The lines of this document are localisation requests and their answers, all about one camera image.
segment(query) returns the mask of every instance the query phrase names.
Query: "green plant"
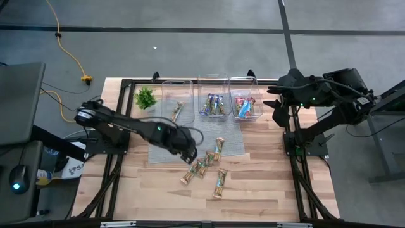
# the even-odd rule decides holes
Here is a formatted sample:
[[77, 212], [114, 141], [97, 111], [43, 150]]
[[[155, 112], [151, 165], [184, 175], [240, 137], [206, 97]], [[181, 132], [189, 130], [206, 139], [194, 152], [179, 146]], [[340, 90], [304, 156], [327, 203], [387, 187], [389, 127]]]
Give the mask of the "green plant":
[[147, 87], [142, 87], [139, 93], [134, 95], [136, 104], [140, 109], [146, 109], [154, 104], [156, 104], [156, 98], [152, 95], [153, 89], [148, 89]]

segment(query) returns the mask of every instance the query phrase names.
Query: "black mouse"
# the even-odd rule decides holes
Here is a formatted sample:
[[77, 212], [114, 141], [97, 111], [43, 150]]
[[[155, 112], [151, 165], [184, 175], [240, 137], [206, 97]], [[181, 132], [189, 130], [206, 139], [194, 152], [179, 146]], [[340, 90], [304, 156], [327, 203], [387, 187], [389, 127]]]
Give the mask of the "black mouse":
[[23, 194], [30, 188], [30, 179], [28, 178], [28, 167], [26, 165], [17, 165], [10, 172], [9, 183], [11, 190], [15, 194]]

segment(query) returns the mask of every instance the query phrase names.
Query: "wooden tabletop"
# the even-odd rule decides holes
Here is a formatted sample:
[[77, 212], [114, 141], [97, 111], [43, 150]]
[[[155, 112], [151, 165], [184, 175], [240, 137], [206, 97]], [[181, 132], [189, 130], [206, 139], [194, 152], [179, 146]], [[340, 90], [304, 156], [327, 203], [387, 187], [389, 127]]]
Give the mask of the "wooden tabletop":
[[[107, 78], [104, 84], [101, 98], [112, 110], [116, 108], [121, 80]], [[161, 86], [148, 86], [155, 89], [154, 93], [160, 99]], [[263, 100], [278, 98], [266, 93], [266, 86], [260, 86], [260, 90]], [[197, 89], [194, 89], [194, 95], [197, 96]], [[148, 164], [148, 143], [131, 134], [128, 153], [123, 160], [114, 219], [298, 221], [290, 160], [282, 142], [284, 128], [272, 120], [272, 108], [263, 105], [263, 111], [256, 122], [240, 124], [246, 153], [223, 156], [219, 165], [209, 168], [204, 179], [195, 177], [188, 186], [180, 181], [189, 168], [186, 163]], [[134, 104], [131, 117], [144, 115]], [[315, 123], [315, 109], [302, 108], [299, 119], [301, 127]], [[98, 192], [105, 160], [106, 155], [96, 155], [85, 163], [72, 216], [82, 212]], [[328, 167], [318, 157], [308, 157], [308, 166], [315, 193], [330, 212], [339, 217]], [[212, 197], [218, 168], [229, 170], [222, 199]], [[104, 213], [109, 194], [107, 192]], [[308, 198], [306, 194], [303, 197], [309, 215]]]

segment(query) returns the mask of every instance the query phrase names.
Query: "candy bar wrapper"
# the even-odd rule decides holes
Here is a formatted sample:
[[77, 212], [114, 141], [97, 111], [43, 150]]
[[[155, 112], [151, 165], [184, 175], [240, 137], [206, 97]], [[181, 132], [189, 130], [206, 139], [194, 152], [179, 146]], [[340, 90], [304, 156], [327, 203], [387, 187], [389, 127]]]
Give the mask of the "candy bar wrapper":
[[197, 164], [198, 164], [197, 175], [198, 177], [203, 178], [208, 170], [208, 165], [205, 163], [205, 160], [203, 158], [198, 158]]
[[207, 152], [205, 152], [204, 163], [205, 163], [208, 167], [210, 167], [210, 166], [213, 165], [214, 158], [215, 158], [214, 152], [213, 152], [213, 151], [207, 151]]
[[242, 107], [240, 107], [240, 111], [238, 117], [248, 117], [251, 113], [251, 103], [248, 99], [244, 99]]
[[225, 115], [225, 109], [224, 109], [224, 107], [223, 107], [223, 96], [220, 96], [219, 102], [220, 102], [220, 104], [219, 104], [219, 107], [220, 107], [220, 114], [221, 114], [221, 115]]
[[208, 98], [207, 98], [207, 100], [205, 101], [204, 108], [202, 108], [202, 111], [200, 111], [200, 114], [205, 115], [205, 116], [209, 115], [209, 113], [210, 113], [210, 111], [211, 111], [211, 102], [212, 102], [212, 99], [213, 99], [213, 95], [212, 95], [212, 94], [208, 94]]
[[191, 181], [191, 178], [198, 172], [198, 163], [194, 163], [189, 171], [182, 177], [180, 180], [185, 184], [188, 185]]
[[223, 143], [225, 142], [224, 138], [217, 137], [216, 138], [216, 147], [215, 147], [215, 157], [214, 161], [221, 161], [221, 155], [222, 155], [222, 147]]
[[171, 120], [173, 122], [176, 121], [178, 114], [180, 114], [180, 111], [182, 111], [183, 106], [184, 102], [182, 101], [177, 102], [176, 108], [173, 110], [173, 113], [171, 113]]
[[225, 184], [225, 177], [227, 176], [228, 170], [224, 170], [222, 168], [218, 171], [218, 180], [216, 181], [216, 186], [214, 190], [213, 197], [222, 199], [222, 189], [223, 185]]
[[249, 100], [250, 104], [251, 104], [251, 112], [250, 115], [254, 115], [254, 103], [256, 102], [256, 100], [254, 98], [250, 98]]
[[236, 113], [239, 114], [240, 108], [242, 107], [243, 102], [244, 102], [243, 98], [236, 98]]
[[213, 95], [213, 100], [211, 102], [211, 113], [210, 113], [210, 115], [216, 115], [216, 109], [218, 107], [219, 98], [220, 97], [218, 95]]

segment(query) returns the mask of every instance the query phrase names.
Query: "gray mesh mat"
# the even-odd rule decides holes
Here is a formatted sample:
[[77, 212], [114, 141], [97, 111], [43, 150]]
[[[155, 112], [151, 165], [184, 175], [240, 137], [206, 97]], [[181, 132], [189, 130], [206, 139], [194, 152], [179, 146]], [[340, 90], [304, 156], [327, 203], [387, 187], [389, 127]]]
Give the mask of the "gray mesh mat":
[[[197, 146], [198, 158], [202, 158], [207, 150], [215, 150], [215, 143], [217, 137], [222, 137], [225, 139], [225, 143], [222, 149], [222, 156], [231, 155], [243, 155], [245, 153], [245, 147], [243, 144], [242, 132], [240, 131], [239, 123], [235, 123], [232, 119], [232, 114], [228, 117], [226, 121], [223, 122], [204, 122], [201, 118], [198, 110], [198, 97], [194, 97], [194, 122], [187, 124], [188, 127], [195, 127], [202, 131], [204, 134], [204, 142]], [[190, 115], [191, 108], [186, 107], [180, 112], [178, 119], [187, 118], [185, 115]], [[161, 102], [156, 103], [156, 111], [150, 113], [150, 116], [160, 116], [161, 115]], [[198, 143], [201, 136], [198, 132], [191, 130], [192, 137]], [[148, 153], [149, 163], [167, 163], [167, 162], [183, 162], [180, 156], [174, 156], [164, 149], [157, 146], [149, 145]]]

